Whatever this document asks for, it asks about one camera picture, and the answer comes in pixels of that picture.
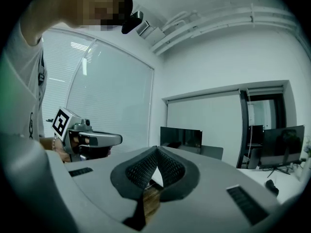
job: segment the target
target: white t-shirt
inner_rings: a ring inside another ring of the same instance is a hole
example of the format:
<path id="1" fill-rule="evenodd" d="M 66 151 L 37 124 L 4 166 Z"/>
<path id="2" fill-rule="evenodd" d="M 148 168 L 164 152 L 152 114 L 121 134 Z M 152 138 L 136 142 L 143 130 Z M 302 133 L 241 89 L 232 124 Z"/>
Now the white t-shirt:
<path id="1" fill-rule="evenodd" d="M 42 40 L 29 46 L 18 22 L 3 49 L 0 64 L 0 104 L 4 105 L 0 108 L 0 132 L 39 140 L 44 137 L 42 101 L 47 80 Z"/>

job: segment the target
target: person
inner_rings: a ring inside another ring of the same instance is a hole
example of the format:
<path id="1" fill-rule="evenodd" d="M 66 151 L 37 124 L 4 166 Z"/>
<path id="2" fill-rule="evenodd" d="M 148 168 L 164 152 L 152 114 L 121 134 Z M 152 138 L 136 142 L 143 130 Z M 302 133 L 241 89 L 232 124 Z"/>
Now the person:
<path id="1" fill-rule="evenodd" d="M 55 150 L 64 162 L 70 161 L 59 138 L 44 137 L 42 101 L 48 73 L 42 34 L 60 22 L 72 28 L 113 25 L 124 10 L 124 0 L 33 0 L 29 4 L 2 52 L 16 78 L 25 86 L 30 98 L 34 98 L 23 106 L 27 111 L 21 114 L 26 116 L 18 120 L 14 134 L 40 141 L 44 149 Z M 72 146 L 78 145 L 77 137 L 70 140 Z"/>

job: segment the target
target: window blinds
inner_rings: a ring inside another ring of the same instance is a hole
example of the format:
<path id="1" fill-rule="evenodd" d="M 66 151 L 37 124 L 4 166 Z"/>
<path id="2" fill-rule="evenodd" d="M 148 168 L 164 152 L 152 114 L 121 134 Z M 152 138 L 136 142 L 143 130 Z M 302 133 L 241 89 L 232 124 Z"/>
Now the window blinds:
<path id="1" fill-rule="evenodd" d="M 117 133 L 112 154 L 148 146 L 153 69 L 92 37 L 48 30 L 42 37 L 48 80 L 44 132 L 60 106 L 88 118 L 94 130 Z"/>
<path id="2" fill-rule="evenodd" d="M 48 30 L 43 34 L 44 61 L 48 78 L 42 102 L 42 116 L 45 137 L 53 137 L 51 123 L 60 106 L 66 106 L 67 91 L 81 58 L 92 38 L 58 30 Z"/>
<path id="3" fill-rule="evenodd" d="M 96 131 L 122 135 L 111 154 L 147 147 L 152 80 L 147 65 L 96 41 L 79 66 L 67 108 L 90 119 Z"/>

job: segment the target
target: black mesh fabric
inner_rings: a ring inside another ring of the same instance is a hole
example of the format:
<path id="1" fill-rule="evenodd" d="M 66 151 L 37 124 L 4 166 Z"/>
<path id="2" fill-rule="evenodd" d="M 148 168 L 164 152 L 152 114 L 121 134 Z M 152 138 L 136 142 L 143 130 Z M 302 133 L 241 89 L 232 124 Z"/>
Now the black mesh fabric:
<path id="1" fill-rule="evenodd" d="M 164 187 L 179 181 L 186 171 L 181 163 L 159 150 L 157 151 L 157 166 L 161 173 Z"/>
<path id="2" fill-rule="evenodd" d="M 179 181 L 185 174 L 185 167 L 181 163 L 156 149 L 146 158 L 129 166 L 126 169 L 126 176 L 132 183 L 144 189 L 152 178 L 156 166 L 161 172 L 165 187 Z"/>
<path id="3" fill-rule="evenodd" d="M 199 183 L 200 172 L 193 162 L 157 146 L 117 165 L 110 179 L 122 197 L 140 201 L 156 167 L 164 186 L 160 201 L 181 200 Z"/>
<path id="4" fill-rule="evenodd" d="M 156 152 L 152 152 L 146 158 L 138 161 L 126 169 L 127 178 L 144 189 L 150 181 L 153 173 L 156 170 Z"/>

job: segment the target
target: headset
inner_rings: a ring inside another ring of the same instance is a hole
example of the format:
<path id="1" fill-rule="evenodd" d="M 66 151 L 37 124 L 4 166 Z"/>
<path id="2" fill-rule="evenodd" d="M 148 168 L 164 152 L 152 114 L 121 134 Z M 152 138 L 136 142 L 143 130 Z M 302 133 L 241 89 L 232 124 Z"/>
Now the headset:
<path id="1" fill-rule="evenodd" d="M 132 10 L 133 0 L 124 0 L 119 3 L 119 13 L 114 14 L 112 20 L 101 20 L 101 25 L 122 26 L 122 34 L 127 34 L 142 23 L 144 16 L 142 11 L 132 13 Z"/>

